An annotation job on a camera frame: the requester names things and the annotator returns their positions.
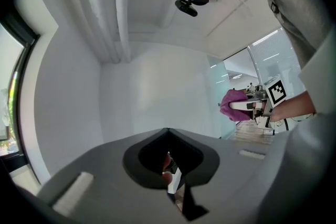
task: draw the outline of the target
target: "forearm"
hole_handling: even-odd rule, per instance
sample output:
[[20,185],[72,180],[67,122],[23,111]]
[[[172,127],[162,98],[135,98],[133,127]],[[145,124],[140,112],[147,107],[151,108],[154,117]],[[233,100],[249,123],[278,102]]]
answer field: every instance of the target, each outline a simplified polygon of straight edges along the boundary
[[277,122],[283,119],[307,115],[315,112],[315,107],[311,101],[308,92],[286,100],[274,108],[271,115],[271,122]]

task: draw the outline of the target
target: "camera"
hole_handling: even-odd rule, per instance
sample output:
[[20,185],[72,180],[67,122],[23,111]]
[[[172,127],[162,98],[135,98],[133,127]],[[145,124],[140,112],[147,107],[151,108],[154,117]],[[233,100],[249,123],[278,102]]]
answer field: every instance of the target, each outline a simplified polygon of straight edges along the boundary
[[185,0],[176,0],[175,6],[182,12],[187,13],[190,16],[196,17],[197,11],[191,6],[191,4]]

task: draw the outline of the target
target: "gray shirt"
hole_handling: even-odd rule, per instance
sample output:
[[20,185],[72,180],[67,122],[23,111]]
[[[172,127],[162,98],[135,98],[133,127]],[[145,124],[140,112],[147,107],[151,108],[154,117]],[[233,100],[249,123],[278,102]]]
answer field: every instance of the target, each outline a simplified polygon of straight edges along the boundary
[[268,0],[286,31],[301,68],[326,38],[332,18],[322,0]]

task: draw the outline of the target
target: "purple cloth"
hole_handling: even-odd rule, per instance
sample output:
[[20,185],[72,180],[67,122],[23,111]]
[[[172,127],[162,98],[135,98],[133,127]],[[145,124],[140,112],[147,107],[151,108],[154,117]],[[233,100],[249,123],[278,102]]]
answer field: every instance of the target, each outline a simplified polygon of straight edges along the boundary
[[220,104],[221,112],[228,116],[232,121],[248,121],[250,116],[247,111],[231,109],[230,102],[242,101],[248,99],[247,95],[242,91],[228,90],[226,95],[223,97],[222,103]]

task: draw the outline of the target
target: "black window frame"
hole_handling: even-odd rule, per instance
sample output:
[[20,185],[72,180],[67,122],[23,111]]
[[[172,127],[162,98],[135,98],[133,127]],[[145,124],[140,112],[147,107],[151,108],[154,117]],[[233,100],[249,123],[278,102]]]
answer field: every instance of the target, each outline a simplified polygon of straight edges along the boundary
[[29,164],[27,153],[24,147],[22,128],[20,124],[20,96],[24,73],[26,71],[30,55],[32,54],[31,52],[34,49],[39,35],[36,34],[22,19],[14,4],[11,4],[11,7],[7,10],[7,13],[1,18],[0,23],[6,29],[6,31],[24,47],[16,62],[8,87],[10,89],[13,80],[16,79],[13,92],[12,125],[19,150],[18,152],[13,152],[7,155],[0,156],[0,159],[5,165],[8,173],[10,173],[14,170],[19,169],[22,166]]

